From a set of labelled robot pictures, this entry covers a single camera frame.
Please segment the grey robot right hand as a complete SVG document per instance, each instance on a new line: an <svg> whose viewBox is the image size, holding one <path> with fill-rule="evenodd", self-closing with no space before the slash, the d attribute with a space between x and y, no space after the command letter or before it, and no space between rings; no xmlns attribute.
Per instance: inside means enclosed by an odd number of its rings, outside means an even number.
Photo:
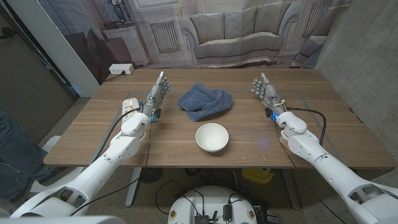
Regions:
<svg viewBox="0 0 398 224"><path fill-rule="evenodd" d="M286 112L285 100L280 97L264 72L261 73L261 80L254 79L252 82L251 92L261 99L267 117L272 120L276 120L279 115Z"/></svg>

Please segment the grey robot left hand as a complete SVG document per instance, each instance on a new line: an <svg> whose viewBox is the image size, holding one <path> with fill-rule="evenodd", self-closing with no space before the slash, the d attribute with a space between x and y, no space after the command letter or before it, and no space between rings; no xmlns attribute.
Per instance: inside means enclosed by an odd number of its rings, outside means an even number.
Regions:
<svg viewBox="0 0 398 224"><path fill-rule="evenodd" d="M171 90L169 79L164 76L164 72L161 71L160 75L154 86L148 92L146 100L144 101L142 113L148 117L151 117L157 109L160 108L166 94Z"/></svg>

